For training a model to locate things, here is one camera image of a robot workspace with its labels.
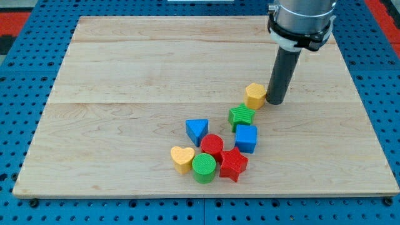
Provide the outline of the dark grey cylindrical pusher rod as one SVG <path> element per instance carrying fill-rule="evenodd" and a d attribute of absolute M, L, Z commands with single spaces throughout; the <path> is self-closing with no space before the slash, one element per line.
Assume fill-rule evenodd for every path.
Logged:
<path fill-rule="evenodd" d="M 283 103 L 300 53 L 300 51 L 292 52 L 279 47 L 266 91 L 268 103 L 273 105 Z"/>

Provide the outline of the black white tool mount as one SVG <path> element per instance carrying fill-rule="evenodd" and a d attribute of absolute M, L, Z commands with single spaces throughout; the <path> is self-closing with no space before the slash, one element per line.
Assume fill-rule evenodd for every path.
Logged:
<path fill-rule="evenodd" d="M 279 47 L 289 52 L 299 52 L 302 48 L 309 51 L 318 51 L 325 45 L 333 30 L 335 16 L 331 16 L 329 21 L 321 31 L 314 34 L 296 34 L 282 28 L 274 19 L 269 16 L 267 30 L 271 39 L 279 44 Z"/>

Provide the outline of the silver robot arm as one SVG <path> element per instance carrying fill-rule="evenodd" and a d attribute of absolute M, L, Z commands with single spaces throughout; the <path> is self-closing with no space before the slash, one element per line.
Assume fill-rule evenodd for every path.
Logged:
<path fill-rule="evenodd" d="M 316 52 L 333 30 L 336 0 L 275 0 L 267 6 L 267 30 L 279 48 L 266 91 L 266 101 L 283 103 L 303 49 Z"/>

